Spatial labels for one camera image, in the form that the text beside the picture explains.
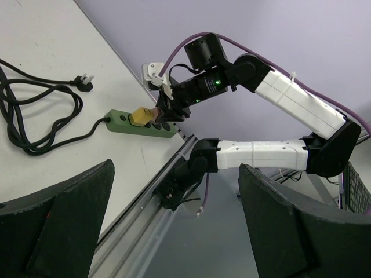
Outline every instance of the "cable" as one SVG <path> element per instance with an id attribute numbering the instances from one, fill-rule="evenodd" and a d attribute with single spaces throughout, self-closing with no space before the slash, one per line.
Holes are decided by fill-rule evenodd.
<path id="1" fill-rule="evenodd" d="M 187 66 L 186 64 L 176 64 L 174 66 L 172 66 L 169 70 L 169 80 L 170 82 L 172 81 L 171 80 L 171 76 L 172 76 L 172 71 L 173 71 L 173 68 L 175 67 L 181 67 L 181 68 L 186 68 L 189 72 L 193 73 L 193 74 L 198 74 L 199 71 L 195 71 L 194 69 L 191 69 L 189 66 Z"/>
<path id="2" fill-rule="evenodd" d="M 325 178 L 325 179 L 326 179 L 326 181 L 328 181 L 330 184 L 336 184 L 336 185 L 339 185 L 339 183 L 336 182 L 336 181 L 331 181 L 329 178 Z"/>
<path id="3" fill-rule="evenodd" d="M 206 202 L 208 201 L 208 194 L 209 194 L 209 178 L 210 178 L 210 173 L 208 172 L 206 175 L 206 186 L 205 186 L 205 196 L 203 197 L 203 202 L 199 210 L 196 212 L 197 217 L 203 212 L 203 209 L 206 206 Z"/>
<path id="4" fill-rule="evenodd" d="M 163 76 L 166 69 L 169 67 L 169 64 L 172 62 L 172 60 L 174 59 L 175 55 L 179 52 L 179 50 L 185 46 L 187 43 L 189 43 L 191 40 L 193 39 L 196 39 L 196 38 L 199 38 L 200 36 L 205 36 L 209 34 L 208 32 L 202 32 L 202 33 L 197 33 L 197 34 L 194 34 L 192 36 L 190 36 L 189 38 L 183 40 L 176 48 L 175 50 L 172 52 L 172 54 L 170 55 L 170 57 L 168 58 L 168 60 L 166 61 L 165 65 L 163 66 L 163 68 L 161 69 L 160 73 L 159 73 L 159 76 Z M 230 38 L 227 38 L 226 36 L 222 36 L 222 35 L 219 35 L 219 34 L 216 34 L 220 39 L 226 41 L 226 42 L 229 42 L 231 44 L 233 44 L 234 46 L 242 49 L 243 51 L 247 52 L 247 53 L 251 53 L 251 54 L 254 54 L 256 57 L 258 57 L 259 59 L 261 59 L 263 62 L 265 62 L 266 64 L 269 64 L 270 66 L 274 67 L 276 70 L 280 71 L 281 73 L 283 73 L 286 77 L 290 77 L 290 73 L 288 73 L 287 71 L 285 71 L 283 68 L 279 67 L 278 65 L 272 63 L 270 60 L 264 58 L 263 56 L 257 54 L 256 52 L 244 47 L 243 45 L 240 45 L 238 42 L 236 41 L 233 41 L 232 39 Z M 371 127 L 368 125 L 368 123 L 363 120 L 357 113 L 353 112 L 352 110 L 350 110 L 349 108 L 347 108 L 346 106 L 344 106 L 343 104 L 341 103 L 338 103 L 337 101 L 335 100 L 332 100 L 331 98 L 321 94 L 321 93 L 318 93 L 317 91 L 309 88 L 307 85 L 305 85 L 303 82 L 299 81 L 298 79 L 295 79 L 295 82 L 304 90 L 308 91 L 309 93 L 335 105 L 337 108 L 340 108 L 341 110 L 343 110 L 345 113 L 349 114 L 350 116 L 352 116 L 354 119 L 356 119 L 364 128 L 365 130 L 367 131 L 368 135 L 371 136 Z"/>
<path id="5" fill-rule="evenodd" d="M 71 139 L 68 139 L 68 140 L 65 140 L 65 141 L 62 141 L 62 142 L 59 142 L 53 145 L 56 139 L 57 132 L 60 129 L 62 129 L 65 125 L 67 125 L 72 119 L 74 119 L 82 110 L 83 102 L 80 96 L 74 93 L 69 87 L 64 85 L 64 84 L 70 85 L 72 81 L 55 81 L 55 80 L 37 78 L 32 75 L 26 74 L 25 72 L 17 69 L 16 67 L 10 65 L 9 63 L 1 59 L 0 59 L 0 64 L 5 65 L 6 67 L 14 70 L 18 74 L 21 74 L 27 78 L 36 79 L 36 80 L 19 79 L 19 78 L 7 79 L 4 70 L 2 69 L 2 67 L 0 67 L 0 112 L 2 116 L 4 117 L 4 120 L 7 124 L 7 132 L 8 132 L 8 138 L 10 142 L 13 145 L 23 149 L 25 153 L 31 156 L 39 156 L 39 155 L 48 153 L 63 145 L 86 139 L 95 132 L 99 123 L 110 121 L 110 118 L 101 118 L 93 125 L 91 131 L 88 132 L 87 134 L 83 136 L 74 137 L 74 138 L 71 138 Z M 76 82 L 75 81 L 73 82 L 75 82 L 74 85 L 79 90 L 82 89 L 88 92 L 93 87 L 93 85 L 90 82 L 91 80 L 92 80 L 91 78 L 88 78 L 88 81 L 86 82 L 85 76 L 78 76 L 75 78 Z M 42 81 L 53 83 L 56 85 L 53 86 L 47 83 L 43 83 Z M 18 100 L 15 94 L 13 93 L 13 90 L 10 88 L 11 84 L 16 84 L 16 83 L 45 87 L 47 88 L 47 90 L 38 94 L 35 97 L 31 97 L 25 100 Z M 69 94 L 74 100 L 74 109 L 69 116 L 55 121 L 54 124 L 52 124 L 52 128 L 50 129 L 50 132 L 46 136 L 44 136 L 42 139 L 36 142 L 30 142 L 26 135 L 26 130 L 24 127 L 24 121 L 23 121 L 23 116 L 22 116 L 20 106 L 34 103 L 42 99 L 43 97 L 48 96 L 50 93 L 54 91 L 60 91 L 65 94 Z"/>
<path id="6" fill-rule="evenodd" d="M 195 192 L 195 190 L 200 186 L 200 184 L 202 183 L 202 180 L 203 180 L 203 176 L 201 177 L 201 179 L 192 187 L 191 190 L 188 191 L 188 193 L 181 199 L 181 201 L 179 201 L 178 203 L 172 205 L 171 207 L 169 207 L 169 209 L 173 209 L 173 208 L 177 208 L 178 206 L 180 206 L 181 204 L 183 204 L 191 195 L 193 192 Z"/>
<path id="7" fill-rule="evenodd" d="M 292 181 L 294 181 L 294 182 L 298 182 L 298 181 L 301 180 L 302 175 L 303 175 L 303 172 L 300 172 L 300 175 L 297 178 L 294 178 L 293 175 L 291 175 L 289 177 L 289 179 L 292 180 Z"/>
<path id="8" fill-rule="evenodd" d="M 198 201 L 198 200 L 201 200 L 201 198 L 187 199 L 185 201 L 182 201 L 182 204 L 187 203 L 187 202 L 191 202 L 191 201 Z"/>

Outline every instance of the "white table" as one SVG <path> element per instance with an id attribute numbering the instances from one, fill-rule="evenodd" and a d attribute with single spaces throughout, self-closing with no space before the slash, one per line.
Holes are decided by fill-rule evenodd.
<path id="1" fill-rule="evenodd" d="M 90 93 L 74 88 L 84 107 L 57 135 L 57 142 L 87 133 L 111 109 L 130 112 L 139 106 L 154 106 L 73 0 L 2 1 L 0 41 L 0 57 L 31 75 L 58 80 L 74 79 L 84 72 L 95 76 Z M 6 73 L 9 78 L 18 76 L 8 69 Z M 14 85 L 13 89 L 18 98 L 42 91 L 28 85 Z M 30 140 L 43 137 L 51 124 L 69 115 L 72 108 L 71 97 L 58 92 L 23 107 Z M 110 133 L 101 123 L 85 141 L 30 157 L 9 142 L 2 118 L 0 142 L 0 202 L 54 185 L 112 159 L 116 174 L 101 232 L 184 143 L 178 134 L 165 139 Z"/>

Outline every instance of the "purple cable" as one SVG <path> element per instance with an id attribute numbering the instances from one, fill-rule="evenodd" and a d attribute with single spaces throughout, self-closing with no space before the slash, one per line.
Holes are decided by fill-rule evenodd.
<path id="1" fill-rule="evenodd" d="M 199 38 L 200 36 L 205 36 L 209 34 L 209 32 L 202 32 L 202 33 L 197 33 L 197 34 L 194 34 L 192 36 L 190 36 L 189 38 L 183 40 L 176 48 L 175 50 L 173 51 L 173 53 L 170 55 L 170 57 L 168 58 L 168 60 L 166 61 L 165 65 L 163 66 L 163 68 L 161 69 L 160 73 L 158 74 L 159 76 L 163 76 L 163 74 L 165 73 L 165 71 L 167 70 L 167 68 L 169 67 L 170 63 L 172 62 L 172 60 L 174 59 L 175 55 L 179 52 L 179 50 L 185 46 L 187 43 L 189 43 L 191 40 L 193 39 L 196 39 L 196 38 Z M 257 54 L 256 52 L 244 47 L 243 45 L 240 45 L 238 42 L 235 42 L 233 41 L 232 39 L 230 38 L 227 38 L 226 36 L 222 36 L 222 35 L 219 35 L 219 34 L 216 34 L 220 39 L 226 41 L 226 42 L 229 42 L 231 44 L 233 44 L 234 46 L 242 49 L 243 51 L 245 52 L 248 52 L 248 53 L 251 53 L 251 54 L 254 54 L 256 57 L 258 57 L 261 61 L 271 65 L 272 67 L 274 67 L 276 70 L 280 71 L 281 73 L 283 73 L 285 76 L 287 77 L 290 77 L 290 73 L 288 73 L 287 71 L 285 71 L 283 68 L 277 66 L 276 64 L 270 62 L 270 60 L 267 60 L 266 58 L 262 57 L 261 55 Z M 321 93 L 318 93 L 317 91 L 309 88 L 307 85 L 305 85 L 303 82 L 301 82 L 300 80 L 296 79 L 295 78 L 295 82 L 304 90 L 308 91 L 309 93 L 335 105 L 337 108 L 340 108 L 341 110 L 343 110 L 345 113 L 347 113 L 348 115 L 352 116 L 354 119 L 356 119 L 364 128 L 365 130 L 367 131 L 368 135 L 371 137 L 371 127 L 368 125 L 368 123 L 363 120 L 361 118 L 361 116 L 359 116 L 357 113 L 353 112 L 352 110 L 350 110 L 349 108 L 345 107 L 343 104 L 341 103 L 338 103 L 337 101 L 335 100 L 332 100 L 331 98 L 329 97 L 326 97 L 325 95 L 321 94 Z"/>
<path id="2" fill-rule="evenodd" d="M 209 177 L 210 177 L 210 173 L 207 173 L 206 174 L 206 186 L 205 186 L 205 196 L 203 197 L 203 202 L 202 202 L 202 209 L 200 208 L 196 214 L 200 214 L 202 212 L 202 210 L 205 208 L 206 206 L 206 202 L 208 201 L 208 193 L 209 193 Z"/>

